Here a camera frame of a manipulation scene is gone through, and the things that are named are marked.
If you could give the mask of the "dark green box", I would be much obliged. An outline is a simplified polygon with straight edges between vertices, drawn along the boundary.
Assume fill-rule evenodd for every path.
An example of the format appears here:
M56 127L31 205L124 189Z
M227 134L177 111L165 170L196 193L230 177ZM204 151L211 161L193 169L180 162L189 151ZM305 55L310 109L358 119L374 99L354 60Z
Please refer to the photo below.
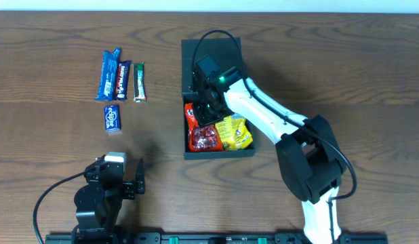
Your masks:
M181 40L183 104L199 100L197 93L193 92L191 89L191 58L195 49L197 50L195 57L196 60L209 55L223 71L226 71L234 66L239 66L237 49L234 47L232 40L229 38L204 39L202 43L198 43L198 40L196 39ZM188 146L188 122L186 117L183 117L183 122L184 158L186 160L245 158L253 157L256 152L254 142L243 150L193 152Z

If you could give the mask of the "red candy bag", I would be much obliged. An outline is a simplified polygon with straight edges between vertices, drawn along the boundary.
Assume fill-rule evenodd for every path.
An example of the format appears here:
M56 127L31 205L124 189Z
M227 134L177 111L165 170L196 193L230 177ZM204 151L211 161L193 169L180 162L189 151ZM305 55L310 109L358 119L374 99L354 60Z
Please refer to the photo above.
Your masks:
M214 125L201 127L192 103L184 105L188 125L188 149L193 153L223 151L222 141Z

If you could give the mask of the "yellow candy bag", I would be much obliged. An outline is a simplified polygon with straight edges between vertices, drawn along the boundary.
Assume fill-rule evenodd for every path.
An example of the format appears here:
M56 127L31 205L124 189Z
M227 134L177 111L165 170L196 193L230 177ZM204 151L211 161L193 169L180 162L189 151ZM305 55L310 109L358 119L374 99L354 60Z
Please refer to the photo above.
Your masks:
M245 122L245 117L235 113L215 124L224 150L243 150L253 142L252 135L245 126Z

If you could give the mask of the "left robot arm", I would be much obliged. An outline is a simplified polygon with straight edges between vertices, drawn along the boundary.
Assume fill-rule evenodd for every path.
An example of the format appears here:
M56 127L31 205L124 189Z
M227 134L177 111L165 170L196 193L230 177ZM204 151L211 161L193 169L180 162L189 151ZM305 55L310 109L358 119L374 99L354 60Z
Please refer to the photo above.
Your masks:
M72 243L127 243L131 241L122 227L116 226L123 200L134 200L145 193L143 159L133 180L125 180L126 156L103 155L87 166L87 184L74 197L78 225L71 232Z

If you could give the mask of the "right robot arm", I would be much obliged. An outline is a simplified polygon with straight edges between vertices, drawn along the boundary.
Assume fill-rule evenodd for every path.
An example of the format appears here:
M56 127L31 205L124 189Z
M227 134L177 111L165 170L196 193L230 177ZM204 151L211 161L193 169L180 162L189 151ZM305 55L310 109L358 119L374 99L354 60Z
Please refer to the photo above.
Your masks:
M321 116L307 119L262 92L232 67L193 68L195 108L201 125L237 113L275 145L281 177L302 203L304 234L311 243L334 243L341 234L336 197L346 162L329 123Z

